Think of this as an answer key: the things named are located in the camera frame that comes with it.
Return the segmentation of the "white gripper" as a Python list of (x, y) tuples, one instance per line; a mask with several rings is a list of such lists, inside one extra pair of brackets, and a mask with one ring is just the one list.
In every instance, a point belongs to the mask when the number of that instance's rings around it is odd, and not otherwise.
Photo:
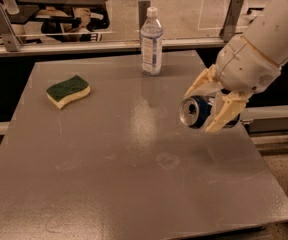
[[(234, 36), (184, 94), (215, 97), (203, 130), (214, 133), (236, 118), (249, 101), (248, 93), (261, 93), (281, 74), (281, 63), (268, 57), (243, 35)], [(232, 91), (221, 93), (223, 87)]]

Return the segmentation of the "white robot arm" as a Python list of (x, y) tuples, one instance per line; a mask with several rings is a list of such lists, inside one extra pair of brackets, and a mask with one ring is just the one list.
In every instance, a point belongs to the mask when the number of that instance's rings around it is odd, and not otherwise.
[(233, 125), (249, 99), (265, 91), (288, 62), (288, 0), (271, 0), (189, 87), (180, 120), (207, 133)]

